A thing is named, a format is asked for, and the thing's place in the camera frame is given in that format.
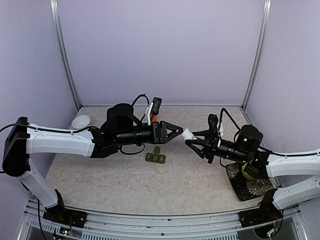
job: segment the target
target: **small white bowl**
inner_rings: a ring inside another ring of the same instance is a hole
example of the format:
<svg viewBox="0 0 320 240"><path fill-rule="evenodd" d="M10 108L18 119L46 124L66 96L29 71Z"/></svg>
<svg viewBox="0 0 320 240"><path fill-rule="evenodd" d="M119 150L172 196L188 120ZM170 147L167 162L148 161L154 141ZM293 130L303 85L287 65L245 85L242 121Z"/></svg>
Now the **small white bowl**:
<svg viewBox="0 0 320 240"><path fill-rule="evenodd" d="M74 129L83 129L89 126L91 118L88 115L77 116L71 123L71 127Z"/></svg>

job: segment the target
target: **black cable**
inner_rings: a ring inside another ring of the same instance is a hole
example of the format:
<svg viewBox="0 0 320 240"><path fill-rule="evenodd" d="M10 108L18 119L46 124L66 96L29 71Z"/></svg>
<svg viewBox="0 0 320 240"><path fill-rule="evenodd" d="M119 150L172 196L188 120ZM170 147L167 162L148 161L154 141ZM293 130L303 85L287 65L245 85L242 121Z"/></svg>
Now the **black cable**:
<svg viewBox="0 0 320 240"><path fill-rule="evenodd" d="M142 146L143 146L143 149L140 150L140 151L137 151L137 152L125 152L125 151L122 151L122 146L120 146L119 150L120 150L120 153L122 153L124 155L136 155L136 154L142 153L145 150L146 145L142 144Z"/></svg>
<svg viewBox="0 0 320 240"><path fill-rule="evenodd" d="M274 152L274 151L271 151L265 147L262 147L262 146L259 146L260 149L266 151L268 154L273 154L273 155L277 155L277 156L280 156L280 157L304 157L304 156L314 156L314 155L318 155L317 152L313 152L313 153L306 153L306 154L281 154L281 153L277 153L277 152Z"/></svg>
<svg viewBox="0 0 320 240"><path fill-rule="evenodd" d="M281 229L281 227L282 227L282 223L283 223L283 222L284 222L284 210L282 209L282 217L281 217L280 226L279 226L279 228L277 229L277 231L271 236L272 238L280 232L280 229Z"/></svg>
<svg viewBox="0 0 320 240"><path fill-rule="evenodd" d="M70 131L60 131L60 130L54 130L54 129L36 128L34 126L25 125L25 124L21 124L21 123L12 123L12 124L9 124L9 125L4 126L3 128L1 128L0 129L0 133L5 129L10 128L10 127L14 127L14 126L21 126L21 127L26 127L28 129L33 129L33 130L37 130L37 131L61 133L61 134L77 134L77 133L83 132L84 130L87 130L87 129L100 129L97 126L86 126L84 128L81 128L79 130L74 130L74 131L72 131L72 130L70 130Z"/></svg>
<svg viewBox="0 0 320 240"><path fill-rule="evenodd" d="M135 98L135 100L133 101L133 103L131 104L131 106L134 106L136 104L136 102L138 101L139 98L144 97L146 99L147 104L149 105L149 98L146 96L146 94L140 94L139 96L137 96Z"/></svg>
<svg viewBox="0 0 320 240"><path fill-rule="evenodd" d="M140 122L145 118L146 114L143 114L142 118L140 119Z"/></svg>
<svg viewBox="0 0 320 240"><path fill-rule="evenodd" d="M39 220L39 226L40 226L40 231L42 233L42 237L44 240L48 240L45 236L44 230L42 229L42 224L41 224L41 217L40 217L40 201L38 199L38 220Z"/></svg>
<svg viewBox="0 0 320 240"><path fill-rule="evenodd" d="M236 137L239 135L239 133L240 133L240 130L235 133L235 135L233 136L233 142L236 142Z"/></svg>
<svg viewBox="0 0 320 240"><path fill-rule="evenodd" d="M238 126L238 124L236 123L236 121L232 118L232 116L229 114L229 112L225 109L222 108L220 111L220 118L219 118L219 126L218 126L218 130L220 129L221 123L222 123L222 116L223 116L223 112L225 112L227 114L227 116L231 119L231 121L233 122L233 124L236 126L236 128L238 129L238 132L234 135L233 137L233 141L236 142L236 136L240 133L240 127ZM317 152L313 152L313 153L305 153L305 154L281 154L281 153L276 153L274 151L271 151L270 149L267 149L265 147L259 146L260 149L266 151L269 154L274 154L280 157L304 157L304 156L314 156L314 155L318 155Z"/></svg>
<svg viewBox="0 0 320 240"><path fill-rule="evenodd" d="M30 126L30 125L25 125L25 124L21 124L21 123L12 123L12 124L9 124L9 125L4 126L3 128L1 128L1 129L0 129L0 133L1 133L3 130L5 130L5 129L7 129L7 128L10 128L10 127L13 127L13 126L27 127L27 128L29 128L29 129L34 129L34 130L37 129L36 127Z"/></svg>
<svg viewBox="0 0 320 240"><path fill-rule="evenodd" d="M219 163L220 163L220 166L221 166L221 167L226 168L226 166L225 166L225 165L223 165L223 164L222 164L222 162L221 162L221 157L220 157Z"/></svg>
<svg viewBox="0 0 320 240"><path fill-rule="evenodd" d="M236 128L238 129L238 130L240 130L240 127L238 126L238 124L236 123L236 121L233 119L233 117L230 115L230 113L227 111L227 109L225 109L224 107L221 109L221 111L220 111L220 117L219 117L219 126L218 126L218 131L220 131L220 127L221 127L221 123L222 123L222 116L223 116L223 113L226 113L226 115L230 118L230 120L232 121L232 123L236 126Z"/></svg>

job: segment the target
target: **lavender wall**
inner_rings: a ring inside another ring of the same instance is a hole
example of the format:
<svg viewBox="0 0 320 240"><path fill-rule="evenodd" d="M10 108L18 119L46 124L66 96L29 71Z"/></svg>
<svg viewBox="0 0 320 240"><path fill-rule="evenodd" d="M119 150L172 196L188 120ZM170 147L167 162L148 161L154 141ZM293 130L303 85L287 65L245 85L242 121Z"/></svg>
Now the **lavender wall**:
<svg viewBox="0 0 320 240"><path fill-rule="evenodd" d="M1 1L0 29L0 128L20 116L44 126L68 127L76 109L50 1ZM8 132L0 133L0 156ZM33 159L45 176L53 156L39 154ZM0 174L0 195L0 238L13 240L29 193L15 178Z"/></svg>
<svg viewBox="0 0 320 240"><path fill-rule="evenodd" d="M263 0L59 1L83 105L241 105Z"/></svg>
<svg viewBox="0 0 320 240"><path fill-rule="evenodd" d="M262 59L248 106L266 147L320 148L320 2L274 0ZM285 186L303 177L282 178ZM300 204L311 239L319 239L320 199Z"/></svg>

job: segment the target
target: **marble tabletop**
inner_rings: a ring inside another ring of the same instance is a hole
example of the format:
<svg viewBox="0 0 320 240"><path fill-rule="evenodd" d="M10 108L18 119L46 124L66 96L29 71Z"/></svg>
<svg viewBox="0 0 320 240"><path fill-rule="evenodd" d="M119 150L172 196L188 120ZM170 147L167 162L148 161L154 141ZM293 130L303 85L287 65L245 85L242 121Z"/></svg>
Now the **marble tabletop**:
<svg viewBox="0 0 320 240"><path fill-rule="evenodd" d="M108 107L83 107L78 115L89 115L91 125L100 127L106 121ZM158 121L166 121L190 131L208 129L208 115L219 115L221 107L162 106ZM240 125L246 121L238 107L227 110ZM140 118L145 107L137 106ZM237 129L223 116L224 136L233 139ZM136 146L124 146L134 152ZM226 170L215 157L213 164L198 157L181 136L161 145L165 164L145 161L154 145L146 144L137 155L117 153L93 159L57 154L46 176L59 190L66 206L106 213L133 215L194 215L227 212L257 206L260 198L239 201Z"/></svg>

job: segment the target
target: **small green cube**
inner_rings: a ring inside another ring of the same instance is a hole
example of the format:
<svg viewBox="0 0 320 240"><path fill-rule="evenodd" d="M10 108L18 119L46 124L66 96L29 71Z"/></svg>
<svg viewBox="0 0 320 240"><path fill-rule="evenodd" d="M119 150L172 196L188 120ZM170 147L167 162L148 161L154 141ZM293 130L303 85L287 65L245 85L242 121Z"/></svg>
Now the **small green cube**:
<svg viewBox="0 0 320 240"><path fill-rule="evenodd" d="M158 163L164 164L166 162L166 155L159 155Z"/></svg>
<svg viewBox="0 0 320 240"><path fill-rule="evenodd" d="M154 157L154 155L153 155L152 153L147 152L147 153L146 153L146 156L145 156L145 160L146 160L147 162L151 162L153 157Z"/></svg>
<svg viewBox="0 0 320 240"><path fill-rule="evenodd" d="M159 155L154 154L154 155L153 155L153 158L152 158L152 162L153 162L153 163L157 163L157 162L158 162L158 159L159 159Z"/></svg>
<svg viewBox="0 0 320 240"><path fill-rule="evenodd" d="M161 147L160 146L155 146L153 154L160 155L160 151L161 151Z"/></svg>

